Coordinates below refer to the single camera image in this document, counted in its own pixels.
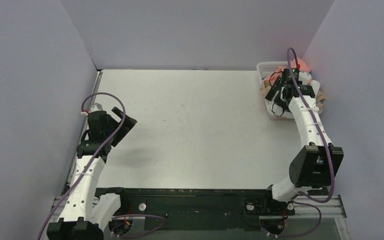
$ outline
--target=white wall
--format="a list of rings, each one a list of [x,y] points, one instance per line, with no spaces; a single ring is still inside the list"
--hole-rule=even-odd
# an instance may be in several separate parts
[[[38,234],[68,174],[96,74],[59,0],[0,0],[0,239]]]
[[[384,239],[384,1],[336,0],[304,55],[326,93],[322,121],[354,240]]]
[[[99,69],[254,70],[304,54],[334,0],[62,0]]]

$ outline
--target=white tabletop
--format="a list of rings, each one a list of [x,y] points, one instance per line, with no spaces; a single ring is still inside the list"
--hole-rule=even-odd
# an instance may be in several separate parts
[[[265,189],[301,149],[293,120],[268,119],[256,71],[105,70],[98,91],[137,120],[98,187]]]

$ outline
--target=black mount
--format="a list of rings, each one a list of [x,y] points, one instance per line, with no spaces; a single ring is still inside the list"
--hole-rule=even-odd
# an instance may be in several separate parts
[[[329,144],[333,172],[336,176],[344,151],[341,147]],[[289,165],[289,178],[295,187],[313,187],[315,189],[331,185],[331,173],[324,146],[306,145]]]
[[[119,118],[123,117],[123,112],[117,107],[111,110]],[[107,162],[107,155],[111,150],[111,146],[115,147],[117,144],[129,133],[138,121],[126,115],[121,129],[115,134],[114,138],[106,144],[96,157],[101,157],[103,161]],[[81,136],[80,144],[77,147],[77,157],[90,156],[95,153],[99,146],[114,132],[119,126],[111,115],[107,114],[104,110],[93,111],[87,115],[87,124],[89,129],[84,131]]]

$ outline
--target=purple cable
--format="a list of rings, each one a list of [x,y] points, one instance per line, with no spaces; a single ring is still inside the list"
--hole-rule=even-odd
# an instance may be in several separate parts
[[[289,50],[292,51],[293,53],[293,56],[295,58],[295,64],[298,65],[298,61],[297,61],[297,54],[295,53],[295,50],[290,47],[287,49],[287,52],[286,52],[286,55],[287,55],[287,66],[289,68],[289,73],[290,73],[290,76],[292,77],[292,81],[293,81],[293,85],[295,85],[295,89],[298,91],[298,94],[299,94],[299,97],[301,98],[302,102],[304,102],[304,105],[307,109],[310,108],[309,104],[307,103],[307,101],[305,100],[304,96],[303,96],[303,93],[301,92],[300,88],[298,87],[298,83],[297,83],[297,80],[295,79],[295,76],[292,74],[292,67],[291,67],[291,58],[290,58],[290,55],[289,55]],[[324,145],[324,149],[326,151],[326,155],[327,155],[327,162],[329,164],[329,171],[330,171],[330,191],[329,191],[329,195],[327,196],[326,199],[324,200],[318,200],[314,197],[311,197],[310,195],[308,195],[307,193],[305,192],[302,192],[302,191],[299,191],[298,193],[300,195],[303,195],[303,196],[306,196],[308,199],[314,201],[314,202],[317,202],[317,203],[321,203],[321,204],[324,204],[324,203],[327,203],[329,202],[329,200],[331,200],[332,196],[334,195],[334,189],[335,189],[335,173],[334,173],[334,166],[332,164],[332,157],[331,157],[331,152],[329,151],[329,146],[328,146],[328,143],[326,142],[326,138],[322,132],[322,130],[320,129],[320,126],[319,124],[317,123],[317,119],[316,119],[316,116],[314,115],[314,112],[313,111],[308,111],[311,115],[311,118],[313,120],[313,122],[315,123],[315,127],[318,131],[318,134],[321,138],[321,141],[323,142],[323,145]]]
[[[90,158],[89,162],[87,163],[87,165],[84,167],[84,170],[81,172],[80,176],[77,178],[77,180],[73,183],[73,185],[67,190],[67,192],[62,195],[61,199],[56,203],[56,205],[51,209],[49,215],[46,217],[44,223],[42,224],[42,226],[40,227],[40,231],[39,231],[39,235],[37,236],[37,240],[41,240],[41,237],[42,237],[42,234],[44,233],[45,231],[45,228],[49,222],[49,220],[51,219],[52,215],[55,213],[55,211],[57,210],[57,208],[61,205],[61,203],[64,201],[64,199],[67,198],[67,196],[73,191],[73,189],[76,188],[76,186],[80,183],[80,181],[82,180],[84,174],[86,173],[86,171],[88,170],[88,168],[91,166],[92,162],[94,161],[94,159],[97,157],[98,153],[101,151],[101,149],[116,135],[116,133],[122,128],[122,125],[126,119],[126,109],[125,109],[125,106],[123,105],[122,101],[112,95],[111,93],[107,93],[107,92],[97,92],[97,93],[94,93],[94,94],[91,94],[89,95],[88,97],[86,97],[83,102],[81,103],[81,111],[83,112],[84,110],[84,105],[86,103],[86,101],[88,99],[90,99],[91,97],[95,96],[95,95],[108,95],[110,97],[113,97],[115,100],[117,100],[117,102],[121,105],[121,108],[123,108],[123,116],[121,118],[121,121],[120,121],[120,124],[118,125],[118,127],[114,130],[113,133],[111,133],[111,135],[109,135],[109,137],[103,141],[103,143],[98,147],[98,149],[95,151],[95,153],[92,155],[92,157]]]
[[[278,238],[294,238],[294,237],[302,237],[302,236],[305,236],[305,235],[307,235],[307,234],[310,234],[310,233],[314,232],[314,231],[319,227],[320,223],[322,222],[322,212],[320,211],[320,209],[319,209],[317,206],[312,205],[312,204],[309,204],[309,203],[303,203],[303,202],[296,202],[296,201],[292,201],[292,202],[293,202],[294,204],[304,205],[304,206],[309,206],[309,207],[313,207],[313,208],[315,208],[315,209],[317,210],[317,212],[318,212],[318,221],[317,221],[316,225],[315,225],[312,229],[310,229],[310,230],[308,230],[308,231],[305,231],[305,232],[303,232],[303,233],[299,233],[299,234],[277,235]],[[263,227],[263,229],[264,229],[270,236],[273,236],[273,237],[276,236],[276,234],[270,233],[270,232],[267,231],[267,229],[265,229],[264,227]]]
[[[133,235],[133,236],[124,236],[124,235],[120,235],[118,236],[119,238],[121,239],[135,239],[135,238],[140,238],[140,237],[143,237],[145,235],[148,235],[150,233],[153,233],[159,229],[161,229],[162,227],[164,227],[166,224],[167,224],[167,219],[162,217],[162,216],[157,216],[157,215],[149,215],[149,214],[125,214],[125,215],[120,215],[120,216],[113,216],[111,219],[113,220],[116,220],[116,219],[120,219],[120,218],[125,218],[125,217],[145,217],[145,218],[154,218],[154,219],[160,219],[160,220],[163,220],[164,222],[157,226],[156,228],[152,229],[152,230],[149,230],[149,231],[146,231],[146,232],[143,232],[143,233],[140,233],[138,235]],[[122,224],[119,224],[115,227],[113,227],[111,229],[111,232],[115,232],[119,227],[123,226],[125,223],[122,223]]]

